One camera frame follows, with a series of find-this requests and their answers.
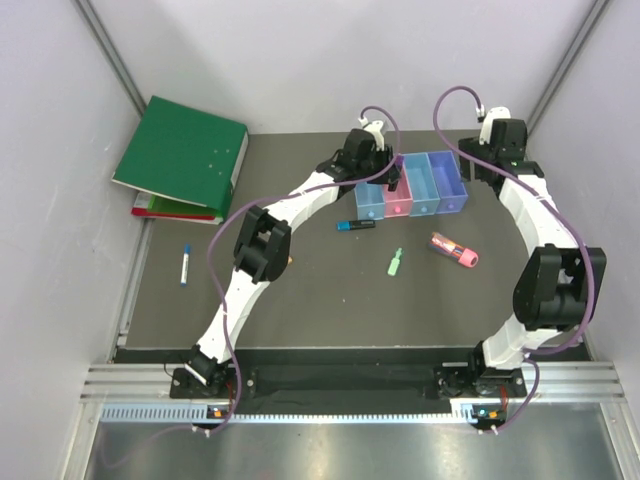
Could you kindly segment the red and green folder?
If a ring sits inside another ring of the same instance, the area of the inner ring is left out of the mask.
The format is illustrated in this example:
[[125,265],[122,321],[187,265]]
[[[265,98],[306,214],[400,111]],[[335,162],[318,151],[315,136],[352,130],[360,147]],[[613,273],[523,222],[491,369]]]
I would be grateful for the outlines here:
[[169,219],[211,225],[218,225],[223,221],[222,217],[212,208],[183,203],[147,192],[137,194],[131,214],[141,218]]

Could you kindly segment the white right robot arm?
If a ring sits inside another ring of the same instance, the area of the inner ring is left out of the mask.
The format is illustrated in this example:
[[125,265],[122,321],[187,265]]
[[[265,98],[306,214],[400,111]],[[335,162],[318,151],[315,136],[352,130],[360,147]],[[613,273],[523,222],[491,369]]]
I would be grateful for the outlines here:
[[458,143],[463,179],[492,188],[529,255],[514,288],[512,315],[472,353],[466,380],[481,396],[498,389],[527,353],[580,325],[587,306],[597,301],[606,268],[604,251],[590,249],[594,283],[587,283],[578,244],[552,213],[556,205],[544,173],[525,157],[527,139],[525,122],[497,107],[486,114],[477,137]]

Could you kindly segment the purple drawer box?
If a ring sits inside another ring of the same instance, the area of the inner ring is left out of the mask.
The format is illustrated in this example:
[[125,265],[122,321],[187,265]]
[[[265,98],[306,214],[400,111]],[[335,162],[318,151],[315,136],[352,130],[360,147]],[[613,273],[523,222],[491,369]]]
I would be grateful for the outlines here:
[[427,156],[440,197],[436,213],[460,212],[467,202],[468,193],[453,153],[451,151],[429,152]]

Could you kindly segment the green ring binder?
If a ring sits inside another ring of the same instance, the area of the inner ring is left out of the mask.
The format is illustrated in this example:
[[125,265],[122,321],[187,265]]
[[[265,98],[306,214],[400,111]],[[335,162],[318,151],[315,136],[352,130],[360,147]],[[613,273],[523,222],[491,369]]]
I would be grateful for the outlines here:
[[242,123],[154,96],[112,180],[224,217],[248,141]]

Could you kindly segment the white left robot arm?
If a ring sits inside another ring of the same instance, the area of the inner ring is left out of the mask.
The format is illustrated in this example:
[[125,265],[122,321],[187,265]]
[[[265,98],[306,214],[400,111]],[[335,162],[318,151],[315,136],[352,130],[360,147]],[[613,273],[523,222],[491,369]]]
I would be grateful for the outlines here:
[[224,364],[255,302],[288,266],[294,231],[320,209],[336,202],[361,182],[395,185],[399,170],[393,149],[385,143],[385,122],[360,119],[343,147],[320,163],[298,188],[269,199],[265,207],[252,203],[234,246],[229,287],[206,332],[192,348],[185,368],[192,384],[205,396],[226,387]]

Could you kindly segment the black highlighter blue cap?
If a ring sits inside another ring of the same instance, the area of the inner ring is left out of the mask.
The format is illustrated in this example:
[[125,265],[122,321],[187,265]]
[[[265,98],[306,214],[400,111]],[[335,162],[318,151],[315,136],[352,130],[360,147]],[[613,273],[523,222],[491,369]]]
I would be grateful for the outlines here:
[[336,230],[339,232],[372,229],[375,227],[375,220],[341,221],[336,224]]

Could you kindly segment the light blue drawer box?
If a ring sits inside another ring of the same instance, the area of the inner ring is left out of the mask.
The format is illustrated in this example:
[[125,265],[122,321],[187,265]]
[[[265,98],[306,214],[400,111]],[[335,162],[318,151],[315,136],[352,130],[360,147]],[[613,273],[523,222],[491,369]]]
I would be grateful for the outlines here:
[[358,220],[384,219],[385,199],[381,185],[359,183],[354,191]]
[[404,154],[403,168],[413,201],[409,216],[434,215],[440,196],[427,154]]

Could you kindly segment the pink drawer box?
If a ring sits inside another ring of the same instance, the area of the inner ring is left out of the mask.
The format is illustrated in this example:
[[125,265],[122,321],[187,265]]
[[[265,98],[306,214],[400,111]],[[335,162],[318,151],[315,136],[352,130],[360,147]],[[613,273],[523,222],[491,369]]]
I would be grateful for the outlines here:
[[404,217],[411,212],[413,196],[404,172],[401,173],[396,189],[390,191],[388,187],[383,189],[385,200],[385,218]]

